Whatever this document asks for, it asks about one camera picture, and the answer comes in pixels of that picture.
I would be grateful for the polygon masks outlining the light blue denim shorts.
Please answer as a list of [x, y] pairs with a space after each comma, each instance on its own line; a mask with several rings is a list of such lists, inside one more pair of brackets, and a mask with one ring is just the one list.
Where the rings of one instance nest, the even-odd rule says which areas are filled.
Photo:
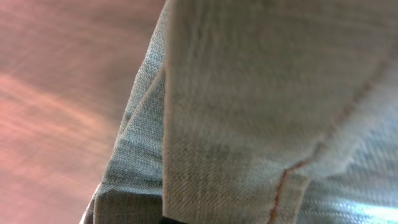
[[397, 1], [167, 1], [82, 223], [396, 223]]

